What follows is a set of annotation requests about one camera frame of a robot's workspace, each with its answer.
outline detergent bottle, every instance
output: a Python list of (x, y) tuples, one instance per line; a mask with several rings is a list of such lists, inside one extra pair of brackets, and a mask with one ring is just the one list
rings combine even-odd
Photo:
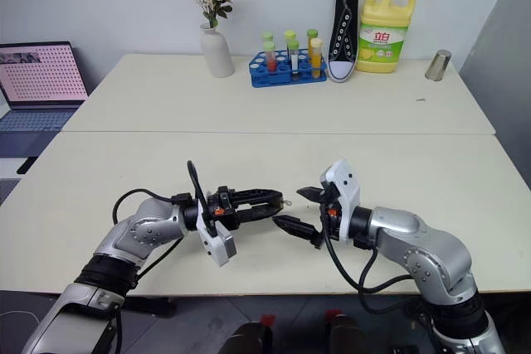
[(363, 3), (357, 70), (382, 74), (395, 70), (412, 20), (415, 0), (407, 0), (405, 6), (394, 2), (365, 0)]

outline laptop screen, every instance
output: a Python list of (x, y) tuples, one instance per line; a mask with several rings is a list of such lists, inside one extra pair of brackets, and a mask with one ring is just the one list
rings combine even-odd
[(0, 86), (12, 108), (77, 106), (88, 98), (69, 42), (0, 45)]

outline metal cup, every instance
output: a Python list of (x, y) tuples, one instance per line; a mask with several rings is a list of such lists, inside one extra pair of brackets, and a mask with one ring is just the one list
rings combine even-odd
[(450, 62), (450, 57), (451, 53), (448, 50), (437, 50), (424, 76), (429, 80), (442, 80), (442, 76), (445, 74), (446, 67)]

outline yellow liquid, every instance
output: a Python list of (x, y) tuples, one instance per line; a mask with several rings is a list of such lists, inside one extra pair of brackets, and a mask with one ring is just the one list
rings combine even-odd
[(318, 79), (321, 76), (321, 49), (311, 48), (311, 64), (312, 68), (319, 68), (318, 70), (312, 70), (312, 77)]

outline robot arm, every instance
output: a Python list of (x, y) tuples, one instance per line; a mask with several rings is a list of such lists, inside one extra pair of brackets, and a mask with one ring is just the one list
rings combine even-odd
[[(205, 250), (221, 266), (236, 253), (229, 230), (282, 209), (282, 194), (273, 190), (236, 192), (219, 187), (206, 201), (191, 163), (188, 169), (200, 199), (189, 193), (168, 201), (152, 197), (134, 215), (117, 223), (39, 323), (23, 354), (108, 353), (116, 334), (113, 320), (154, 249), (197, 230)], [(251, 208), (238, 211), (244, 204)]]
[(323, 230), (294, 217), (276, 216), (280, 228), (317, 248), (326, 233), (361, 249), (378, 249), (412, 276), (447, 352), (504, 354), (470, 271), (470, 253), (460, 240), (408, 211), (361, 207), (358, 179), (346, 161), (327, 169), (320, 181), (322, 189), (306, 187), (298, 193), (319, 203)]

